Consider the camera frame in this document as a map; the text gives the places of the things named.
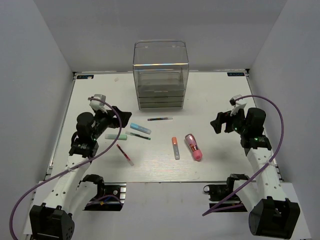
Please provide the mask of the blue highlighter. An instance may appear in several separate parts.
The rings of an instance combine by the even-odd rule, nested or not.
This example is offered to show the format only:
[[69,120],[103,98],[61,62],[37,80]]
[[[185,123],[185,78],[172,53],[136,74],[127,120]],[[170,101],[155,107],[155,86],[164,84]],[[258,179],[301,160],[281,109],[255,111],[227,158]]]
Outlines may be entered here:
[[140,125],[138,125],[136,123],[131,123],[130,124],[130,128],[133,129],[133,130],[148,134],[148,135],[150,135],[151,132],[152,132],[150,129],[148,129],[146,127],[143,127],[143,126],[140,126]]

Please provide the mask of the green gel pen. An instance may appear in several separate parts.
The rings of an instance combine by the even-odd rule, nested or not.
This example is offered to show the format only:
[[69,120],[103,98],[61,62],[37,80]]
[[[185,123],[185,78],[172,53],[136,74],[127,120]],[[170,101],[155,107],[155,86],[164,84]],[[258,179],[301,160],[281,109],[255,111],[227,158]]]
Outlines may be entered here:
[[125,134],[129,135],[129,136],[134,136],[134,137],[138,137],[141,139],[149,140],[149,141],[151,140],[151,138],[148,136],[140,135],[138,133],[134,133],[134,132],[130,132],[130,131],[126,131]]

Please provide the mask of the green highlighter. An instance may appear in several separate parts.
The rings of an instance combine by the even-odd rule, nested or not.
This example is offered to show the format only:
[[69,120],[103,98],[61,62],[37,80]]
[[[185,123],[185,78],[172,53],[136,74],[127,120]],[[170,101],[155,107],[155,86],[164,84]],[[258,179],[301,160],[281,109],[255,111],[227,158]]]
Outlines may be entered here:
[[118,139],[120,141],[126,141],[128,139],[128,136],[126,134],[120,134],[119,136],[117,134],[106,134],[104,136],[106,140],[115,140]]

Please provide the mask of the purple gel pen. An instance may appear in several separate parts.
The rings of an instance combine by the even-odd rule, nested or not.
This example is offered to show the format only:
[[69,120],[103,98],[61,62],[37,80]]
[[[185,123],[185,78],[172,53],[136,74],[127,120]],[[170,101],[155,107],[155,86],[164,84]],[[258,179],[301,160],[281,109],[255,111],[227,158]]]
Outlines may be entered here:
[[173,117],[154,117],[154,118],[148,118],[148,122],[152,121],[167,121],[167,120],[173,120]]

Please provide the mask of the pink glue bottle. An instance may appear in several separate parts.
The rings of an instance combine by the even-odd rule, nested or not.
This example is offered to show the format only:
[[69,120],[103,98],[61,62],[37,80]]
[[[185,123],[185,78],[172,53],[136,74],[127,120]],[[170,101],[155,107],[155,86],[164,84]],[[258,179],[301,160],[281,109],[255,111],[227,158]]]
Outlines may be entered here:
[[198,144],[197,144],[195,137],[191,133],[189,133],[184,137],[184,140],[185,140],[186,144],[188,145],[194,160],[197,162],[201,161],[203,154],[198,147]]

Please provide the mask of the red gel pen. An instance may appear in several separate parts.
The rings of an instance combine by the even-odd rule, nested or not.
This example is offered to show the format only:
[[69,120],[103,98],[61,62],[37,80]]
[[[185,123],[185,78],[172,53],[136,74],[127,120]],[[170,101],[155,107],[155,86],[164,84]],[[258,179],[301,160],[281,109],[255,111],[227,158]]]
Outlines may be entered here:
[[124,152],[124,150],[120,147],[119,144],[116,145],[117,148],[120,150],[120,152],[123,154],[123,156],[126,158],[126,160],[128,161],[128,163],[133,167],[134,163],[133,161],[130,159],[130,157]]

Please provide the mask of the orange highlighter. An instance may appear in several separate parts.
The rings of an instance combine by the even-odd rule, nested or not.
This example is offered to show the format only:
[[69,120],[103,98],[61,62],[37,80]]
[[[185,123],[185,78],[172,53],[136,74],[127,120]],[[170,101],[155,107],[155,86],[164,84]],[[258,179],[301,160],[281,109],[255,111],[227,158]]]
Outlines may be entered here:
[[172,141],[174,158],[175,158],[175,160],[179,160],[180,159],[180,153],[179,153],[179,147],[178,147],[177,138],[176,137],[172,137],[171,141]]

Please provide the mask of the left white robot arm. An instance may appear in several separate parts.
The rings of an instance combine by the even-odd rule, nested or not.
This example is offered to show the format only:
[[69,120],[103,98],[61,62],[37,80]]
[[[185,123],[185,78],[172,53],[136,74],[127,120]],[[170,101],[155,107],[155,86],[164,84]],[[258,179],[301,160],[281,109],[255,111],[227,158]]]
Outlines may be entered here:
[[98,138],[107,128],[126,127],[131,116],[131,112],[121,111],[116,106],[111,110],[93,107],[93,112],[78,115],[65,166],[66,174],[57,178],[45,200],[40,205],[33,205],[29,212],[35,240],[70,240],[78,212],[92,200],[105,196],[103,177],[86,174],[86,171],[98,151]]

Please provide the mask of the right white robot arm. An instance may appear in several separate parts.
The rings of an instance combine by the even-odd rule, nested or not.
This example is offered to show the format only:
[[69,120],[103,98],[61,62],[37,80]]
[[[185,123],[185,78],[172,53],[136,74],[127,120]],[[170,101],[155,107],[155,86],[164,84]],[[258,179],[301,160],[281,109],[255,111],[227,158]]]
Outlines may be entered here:
[[251,107],[248,111],[219,112],[210,124],[217,134],[225,125],[225,133],[240,135],[240,144],[256,175],[256,184],[249,182],[246,175],[231,175],[225,187],[226,195],[233,200],[239,198],[249,212],[251,234],[288,240],[301,210],[298,203],[289,200],[280,183],[272,160],[272,147],[264,135],[265,119],[264,110]]

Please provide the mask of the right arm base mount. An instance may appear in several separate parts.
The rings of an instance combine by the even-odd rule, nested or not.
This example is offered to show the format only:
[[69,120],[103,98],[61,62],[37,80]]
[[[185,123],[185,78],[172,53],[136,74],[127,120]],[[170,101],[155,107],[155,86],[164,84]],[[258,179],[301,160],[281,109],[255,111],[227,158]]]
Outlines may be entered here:
[[[245,174],[231,174],[227,178],[226,182],[207,184],[206,186],[204,186],[203,193],[209,196],[209,208],[214,207],[219,201],[227,197],[233,191],[235,181],[246,181],[248,179],[249,177]],[[225,208],[230,206],[236,206],[239,204],[242,204],[242,201],[235,194],[217,208]]]

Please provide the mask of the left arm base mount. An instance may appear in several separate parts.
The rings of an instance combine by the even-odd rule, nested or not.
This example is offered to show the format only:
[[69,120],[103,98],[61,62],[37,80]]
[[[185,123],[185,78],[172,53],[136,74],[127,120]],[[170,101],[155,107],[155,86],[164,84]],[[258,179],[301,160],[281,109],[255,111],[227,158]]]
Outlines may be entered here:
[[127,192],[126,183],[106,183],[102,176],[87,174],[83,183],[90,182],[95,185],[96,195],[88,202],[85,211],[120,212],[123,208]]

